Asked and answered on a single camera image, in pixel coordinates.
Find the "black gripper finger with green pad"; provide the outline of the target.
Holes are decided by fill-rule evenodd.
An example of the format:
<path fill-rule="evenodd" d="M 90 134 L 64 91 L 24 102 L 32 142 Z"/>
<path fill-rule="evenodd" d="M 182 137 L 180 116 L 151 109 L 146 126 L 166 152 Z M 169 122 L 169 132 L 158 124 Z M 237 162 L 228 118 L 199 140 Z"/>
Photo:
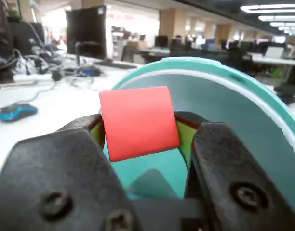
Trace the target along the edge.
<path fill-rule="evenodd" d="M 224 123 L 191 112 L 175 112 L 179 127 L 194 130 L 186 151 L 184 197 L 203 208 L 201 231 L 295 231 L 295 213 L 237 134 Z"/>

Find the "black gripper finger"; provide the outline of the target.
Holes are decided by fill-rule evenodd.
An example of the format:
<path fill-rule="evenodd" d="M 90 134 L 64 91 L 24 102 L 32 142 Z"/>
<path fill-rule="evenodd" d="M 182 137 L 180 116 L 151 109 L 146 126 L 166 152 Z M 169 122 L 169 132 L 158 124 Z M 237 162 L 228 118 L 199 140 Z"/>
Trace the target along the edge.
<path fill-rule="evenodd" d="M 18 142 L 0 173 L 0 231 L 138 231 L 103 153 L 101 115 Z"/>

